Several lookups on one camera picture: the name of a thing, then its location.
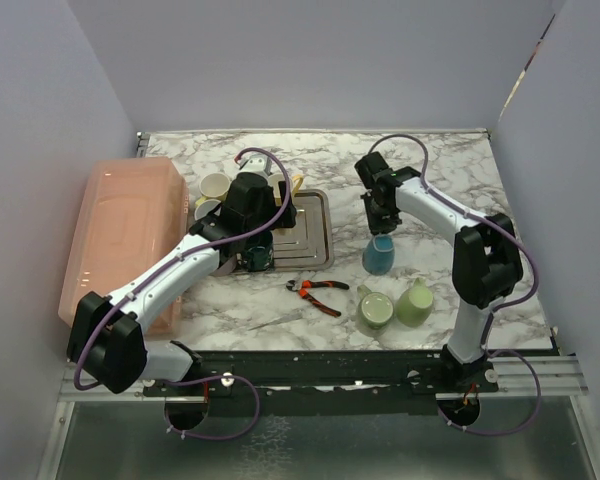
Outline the dark teal mug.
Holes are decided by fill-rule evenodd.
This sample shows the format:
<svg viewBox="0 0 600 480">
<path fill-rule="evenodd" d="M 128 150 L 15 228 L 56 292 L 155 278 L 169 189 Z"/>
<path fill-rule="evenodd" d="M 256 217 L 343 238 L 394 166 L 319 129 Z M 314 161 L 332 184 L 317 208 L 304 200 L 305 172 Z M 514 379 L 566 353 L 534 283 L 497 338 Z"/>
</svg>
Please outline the dark teal mug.
<svg viewBox="0 0 600 480">
<path fill-rule="evenodd" d="M 273 264 L 273 235 L 270 231 L 250 237 L 238 258 L 238 266 L 248 272 L 266 271 Z"/>
</svg>

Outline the blue mug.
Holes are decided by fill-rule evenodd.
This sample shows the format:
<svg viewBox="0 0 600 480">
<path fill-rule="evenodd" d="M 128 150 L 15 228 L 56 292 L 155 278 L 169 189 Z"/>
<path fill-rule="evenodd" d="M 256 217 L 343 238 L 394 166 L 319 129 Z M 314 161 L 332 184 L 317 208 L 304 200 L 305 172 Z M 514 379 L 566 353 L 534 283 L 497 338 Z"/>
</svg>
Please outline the blue mug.
<svg viewBox="0 0 600 480">
<path fill-rule="evenodd" d="M 385 275 L 393 267 L 394 243 L 390 235 L 375 235 L 368 242 L 362 256 L 363 268 L 371 275 Z"/>
</svg>

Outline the salmon pink mug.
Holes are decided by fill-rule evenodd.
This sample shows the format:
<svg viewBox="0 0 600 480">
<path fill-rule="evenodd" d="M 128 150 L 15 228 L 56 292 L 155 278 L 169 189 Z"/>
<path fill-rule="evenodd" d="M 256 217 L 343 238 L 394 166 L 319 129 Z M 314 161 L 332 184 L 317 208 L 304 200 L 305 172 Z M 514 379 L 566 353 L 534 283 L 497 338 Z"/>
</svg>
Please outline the salmon pink mug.
<svg viewBox="0 0 600 480">
<path fill-rule="evenodd" d="M 218 214 L 221 210 L 222 201 L 218 199 L 205 199 L 196 204 L 194 221 L 198 222 L 209 214 Z"/>
</svg>

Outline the yellow-green faceted mug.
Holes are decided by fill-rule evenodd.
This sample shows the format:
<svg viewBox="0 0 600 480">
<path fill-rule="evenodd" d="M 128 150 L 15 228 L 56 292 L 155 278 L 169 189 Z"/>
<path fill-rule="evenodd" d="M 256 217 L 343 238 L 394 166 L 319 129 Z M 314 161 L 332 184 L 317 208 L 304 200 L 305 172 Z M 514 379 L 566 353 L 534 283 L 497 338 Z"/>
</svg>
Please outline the yellow-green faceted mug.
<svg viewBox="0 0 600 480">
<path fill-rule="evenodd" d="M 222 172 L 215 172 L 204 176 L 199 182 L 200 197 L 195 202 L 195 206 L 198 207 L 209 199 L 224 201 L 231 182 L 231 178 Z"/>
</svg>

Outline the lilac wavy-pattern mug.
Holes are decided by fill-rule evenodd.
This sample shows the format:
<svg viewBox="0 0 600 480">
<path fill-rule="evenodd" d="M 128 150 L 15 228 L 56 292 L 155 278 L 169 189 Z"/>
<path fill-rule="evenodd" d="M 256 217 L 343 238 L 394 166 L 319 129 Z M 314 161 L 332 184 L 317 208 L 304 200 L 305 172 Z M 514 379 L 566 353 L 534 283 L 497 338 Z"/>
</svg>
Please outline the lilac wavy-pattern mug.
<svg viewBox="0 0 600 480">
<path fill-rule="evenodd" d="M 222 277 L 231 274 L 237 266 L 237 258 L 235 256 L 224 262 L 214 273 L 215 277 Z"/>
</svg>

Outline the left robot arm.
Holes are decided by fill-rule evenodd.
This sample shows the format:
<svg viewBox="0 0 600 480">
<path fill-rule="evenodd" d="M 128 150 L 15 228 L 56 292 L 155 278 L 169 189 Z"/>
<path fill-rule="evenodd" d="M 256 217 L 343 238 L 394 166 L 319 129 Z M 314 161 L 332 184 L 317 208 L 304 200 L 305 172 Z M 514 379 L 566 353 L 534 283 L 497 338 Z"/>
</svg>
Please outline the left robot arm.
<svg viewBox="0 0 600 480">
<path fill-rule="evenodd" d="M 154 321 L 194 283 L 211 275 L 248 243 L 295 224 L 288 189 L 274 190 L 255 173 L 240 173 L 225 201 L 197 220 L 174 249 L 142 275 L 101 296 L 94 291 L 78 302 L 67 356 L 77 372 L 118 394 L 139 380 L 166 381 L 186 395 L 200 385 L 192 350 L 176 341 L 148 344 Z"/>
</svg>

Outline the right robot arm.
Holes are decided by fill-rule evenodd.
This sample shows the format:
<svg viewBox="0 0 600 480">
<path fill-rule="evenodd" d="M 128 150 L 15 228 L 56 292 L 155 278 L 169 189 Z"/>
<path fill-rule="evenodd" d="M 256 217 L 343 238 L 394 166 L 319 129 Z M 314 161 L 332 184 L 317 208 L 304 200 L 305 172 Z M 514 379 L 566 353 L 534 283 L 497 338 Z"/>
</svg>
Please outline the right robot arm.
<svg viewBox="0 0 600 480">
<path fill-rule="evenodd" d="M 454 204 L 424 185 L 418 171 L 394 171 L 377 152 L 356 162 L 355 170 L 366 189 L 362 199 L 372 235 L 393 232 L 405 213 L 453 248 L 451 277 L 460 304 L 445 346 L 452 359 L 440 365 L 439 378 L 447 389 L 461 391 L 475 379 L 472 363 L 485 356 L 489 315 L 504 305 L 523 276 L 513 223 L 504 214 L 486 216 Z"/>
</svg>

